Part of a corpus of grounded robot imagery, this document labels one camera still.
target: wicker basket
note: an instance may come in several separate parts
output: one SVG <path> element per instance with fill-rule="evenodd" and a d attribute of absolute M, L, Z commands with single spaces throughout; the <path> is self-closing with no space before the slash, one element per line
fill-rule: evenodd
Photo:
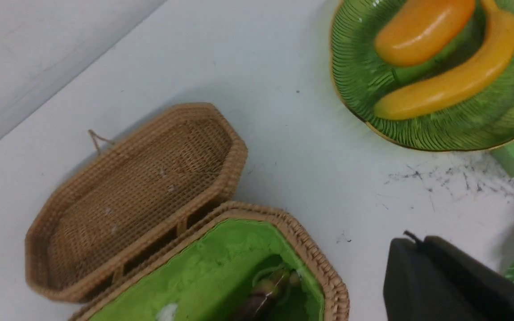
<path fill-rule="evenodd" d="M 170 108 L 51 195 L 27 232 L 27 284 L 92 299 L 228 201 L 246 158 L 211 104 Z"/>
<path fill-rule="evenodd" d="M 141 278 L 167 263 L 218 223 L 230 218 L 265 221 L 275 226 L 319 281 L 324 292 L 324 320 L 348 321 L 349 298 L 346 286 L 305 229 L 291 215 L 281 210 L 237 202 L 227 202 L 215 209 L 202 221 L 178 236 L 130 274 L 124 276 L 118 284 L 96 297 L 73 315 L 70 321 L 89 320 Z"/>

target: orange mango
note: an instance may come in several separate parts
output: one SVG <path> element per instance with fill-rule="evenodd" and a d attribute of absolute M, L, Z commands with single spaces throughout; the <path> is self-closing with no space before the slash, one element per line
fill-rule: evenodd
<path fill-rule="evenodd" d="M 375 49 L 390 65 L 419 65 L 437 55 L 467 24 L 475 0 L 408 0 L 378 33 Z"/>

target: black object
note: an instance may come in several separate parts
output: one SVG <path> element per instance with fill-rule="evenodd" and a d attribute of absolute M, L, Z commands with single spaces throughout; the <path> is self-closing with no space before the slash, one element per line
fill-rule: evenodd
<path fill-rule="evenodd" d="M 267 314 L 271 312 L 275 303 L 287 289 L 290 275 L 286 268 L 279 268 L 268 278 L 257 282 L 247 301 L 232 314 L 229 320 L 265 320 Z"/>
<path fill-rule="evenodd" d="M 514 321 L 514 283 L 438 236 L 390 244 L 389 321 Z"/>

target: gold rim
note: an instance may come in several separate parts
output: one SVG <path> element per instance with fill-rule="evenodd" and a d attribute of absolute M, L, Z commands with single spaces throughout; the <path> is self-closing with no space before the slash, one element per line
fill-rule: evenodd
<path fill-rule="evenodd" d="M 330 30 L 329 30 L 330 33 L 328 35 L 329 36 L 328 37 L 329 45 L 330 45 L 330 79 L 331 79 L 331 82 L 332 82 L 332 87 L 336 91 L 336 94 L 338 95 L 338 98 L 340 99 L 340 102 L 344 105 L 344 107 L 346 107 L 348 109 L 348 111 L 350 111 L 352 113 L 352 115 L 354 115 L 356 118 L 361 120 L 361 122 L 363 122 L 368 128 L 370 128 L 370 130 L 372 130 L 378 136 L 384 138 L 388 142 L 391 142 L 391 143 L 393 143 L 395 145 L 398 145 L 398 146 L 401 146 L 403 148 L 408 148 L 408 149 L 411 149 L 411 150 L 418 150 L 420 152 L 481 152 L 481 151 L 489 151 L 489 150 L 495 150 L 497 148 L 502 148 L 503 146 L 514 142 L 514 137 L 513 137 L 513 138 L 510 138 L 510 140 L 507 140 L 507 141 L 505 141 L 505 142 L 503 142 L 501 144 L 492 146 L 490 148 L 478 148 L 478 149 L 456 149 L 455 148 L 455 149 L 444 149 L 444 150 L 429 150 L 429 149 L 423 149 L 423 148 L 415 148 L 414 146 L 408 146 L 406 144 L 402 144 L 402 143 L 398 142 L 397 140 L 393 140 L 392 138 L 386 136 L 386 134 L 384 134 L 383 132 L 380 132 L 372 124 L 370 124 L 369 121 L 365 120 L 362 116 L 360 116 L 355 111 L 353 111 L 351 109 L 351 107 L 346 103 L 346 101 L 344 101 L 344 99 L 340 95 L 340 91 L 338 90 L 338 87 L 336 87 L 336 81 L 334 80 L 334 74 L 332 72 L 332 66 L 334 65 L 334 62 L 333 62 L 333 60 L 334 60 L 334 51 L 332 50 L 332 29 L 334 28 L 334 20 L 336 19 L 336 15 L 338 14 L 338 11 L 340 11 L 340 8 L 342 7 L 342 5 L 344 4 L 345 1 L 346 0 L 340 0 L 340 4 L 338 4 L 338 6 L 337 6 L 337 8 L 336 8 L 336 10 L 334 12 L 334 15 L 332 16 L 332 20 L 331 20 Z"/>

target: white table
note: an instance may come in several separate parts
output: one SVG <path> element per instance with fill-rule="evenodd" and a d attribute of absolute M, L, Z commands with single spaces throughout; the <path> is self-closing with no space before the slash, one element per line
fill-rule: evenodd
<path fill-rule="evenodd" d="M 488 155 L 399 148 L 328 75 L 336 1 L 169 0 L 0 141 L 0 321 L 64 320 L 24 281 L 23 238 L 94 149 L 179 102 L 209 101 L 249 147 L 236 199 L 288 210 L 347 283 L 351 320 L 385 320 L 388 244 L 440 235 L 495 270 L 514 260 L 514 180 Z"/>

